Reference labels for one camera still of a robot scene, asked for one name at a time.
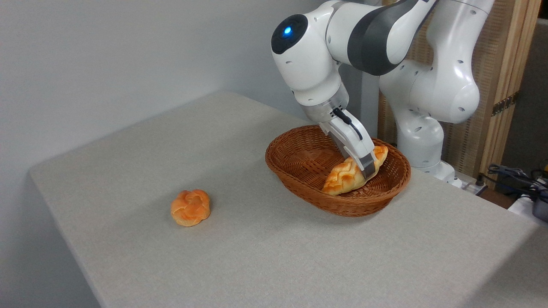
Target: brown wicker basket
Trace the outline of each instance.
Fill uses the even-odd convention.
[[[294,128],[275,138],[265,160],[283,185],[298,197],[330,213],[359,217],[383,209],[409,182],[411,167],[401,152],[386,145],[388,157],[377,176],[365,186],[338,196],[321,191],[329,172],[344,161],[339,149],[318,125]]]

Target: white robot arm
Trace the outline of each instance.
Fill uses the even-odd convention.
[[[480,91],[472,76],[472,52],[493,0],[441,0],[426,38],[431,65],[405,60],[380,77],[380,90],[397,123],[398,149],[412,167],[460,186],[453,167],[441,161],[443,129],[475,111]]]
[[[477,108],[472,51],[493,1],[400,0],[384,7],[328,1],[282,21],[272,35],[272,55],[307,117],[339,141],[366,178],[374,171],[374,146],[346,110],[342,63],[381,76],[380,89],[396,117],[398,148],[411,166],[459,186],[454,169],[441,161],[443,129],[437,120],[460,123]],[[435,4],[427,32],[433,64],[402,62]]]
[[[328,1],[288,17],[272,34],[272,55],[297,102],[310,120],[342,143],[366,179],[374,173],[374,145],[346,110],[349,95],[338,68],[346,63],[373,75],[392,71],[435,3],[401,0],[374,7]]]

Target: metal hinge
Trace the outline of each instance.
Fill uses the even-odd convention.
[[[510,108],[510,106],[514,105],[517,102],[517,99],[520,95],[520,91],[515,92],[514,94],[508,96],[507,98],[503,99],[502,101],[496,103],[493,106],[493,112],[491,113],[491,116],[496,116],[499,113],[505,111],[506,109]]]

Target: gray tablecloth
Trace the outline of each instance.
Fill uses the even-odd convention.
[[[264,153],[303,124],[217,93],[31,176],[104,307],[548,306],[547,230],[431,176],[364,218],[292,195]],[[212,213],[181,227],[192,189]]]

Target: pastry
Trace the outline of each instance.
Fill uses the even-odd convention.
[[[373,150],[373,153],[376,157],[375,173],[373,176],[366,180],[354,159],[349,157],[343,163],[333,167],[327,176],[326,183],[323,185],[322,192],[331,196],[336,196],[365,185],[368,180],[375,177],[379,172],[380,166],[388,156],[388,147],[385,145],[378,145]]]
[[[183,190],[172,202],[171,215],[181,226],[196,225],[209,214],[209,196],[203,190]]]

